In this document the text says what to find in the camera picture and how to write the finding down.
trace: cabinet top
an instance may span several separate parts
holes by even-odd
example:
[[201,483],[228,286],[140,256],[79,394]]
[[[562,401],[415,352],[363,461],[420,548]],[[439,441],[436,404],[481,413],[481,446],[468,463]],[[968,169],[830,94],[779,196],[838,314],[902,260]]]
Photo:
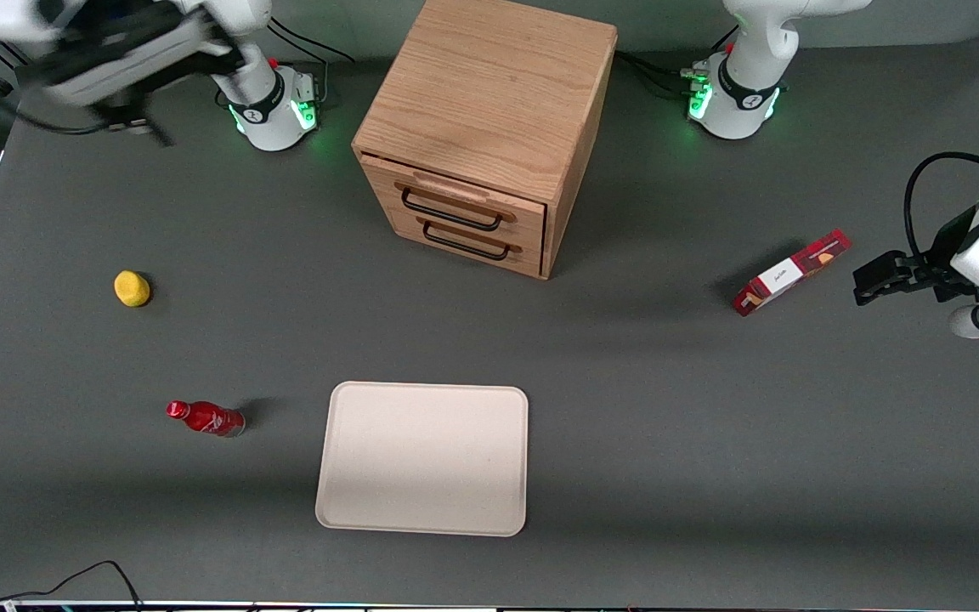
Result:
[[354,148],[552,204],[617,38],[504,0],[427,0]]

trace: wooden drawer cabinet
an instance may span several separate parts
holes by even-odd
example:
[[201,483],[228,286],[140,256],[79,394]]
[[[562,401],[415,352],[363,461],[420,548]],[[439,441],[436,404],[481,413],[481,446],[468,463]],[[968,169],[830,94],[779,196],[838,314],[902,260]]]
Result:
[[395,232],[549,278],[615,42],[541,8],[427,0],[353,143]]

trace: black metal handle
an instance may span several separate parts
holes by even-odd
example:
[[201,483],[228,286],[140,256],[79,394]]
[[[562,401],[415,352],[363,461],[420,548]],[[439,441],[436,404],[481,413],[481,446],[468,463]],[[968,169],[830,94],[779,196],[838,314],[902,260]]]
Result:
[[479,224],[478,221],[471,221],[470,219],[463,219],[463,217],[457,217],[455,214],[450,214],[443,212],[443,210],[432,209],[428,206],[423,206],[420,204],[415,204],[415,202],[409,201],[407,199],[410,197],[410,187],[405,187],[403,190],[403,206],[406,206],[410,210],[416,213],[432,214],[433,217],[438,219],[443,219],[445,221],[451,221],[453,224],[466,225],[468,228],[474,228],[483,232],[492,232],[501,226],[501,215],[496,214],[492,224]]
[[434,236],[428,233],[430,229],[430,221],[425,221],[422,226],[422,235],[425,236],[425,240],[435,241],[436,244],[443,244],[444,247],[458,248],[459,251],[470,252],[471,255],[478,255],[479,257],[485,257],[493,261],[504,261],[508,257],[508,245],[505,245],[505,251],[502,252],[486,252],[482,249],[474,248],[473,246],[467,246],[466,244],[458,243],[458,241],[451,241],[448,239],[442,239],[440,236]]

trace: red box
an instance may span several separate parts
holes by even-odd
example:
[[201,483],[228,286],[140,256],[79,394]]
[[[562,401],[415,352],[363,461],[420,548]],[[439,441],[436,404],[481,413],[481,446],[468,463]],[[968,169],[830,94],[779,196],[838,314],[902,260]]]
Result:
[[797,283],[811,278],[811,275],[829,266],[836,256],[848,251],[852,241],[840,229],[833,229],[823,239],[814,241],[797,252],[796,255],[777,263],[760,275],[754,276],[743,291],[735,298],[735,310],[742,316],[753,313],[766,303],[770,303],[777,295],[792,289]]

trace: red plastic bottle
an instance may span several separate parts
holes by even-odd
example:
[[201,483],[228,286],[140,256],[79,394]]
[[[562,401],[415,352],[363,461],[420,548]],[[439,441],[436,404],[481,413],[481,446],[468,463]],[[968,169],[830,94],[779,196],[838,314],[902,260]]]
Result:
[[165,412],[171,418],[186,423],[187,427],[204,434],[220,435],[222,438],[233,438],[244,433],[247,422],[244,415],[238,411],[226,411],[225,408],[210,402],[175,402],[168,403]]

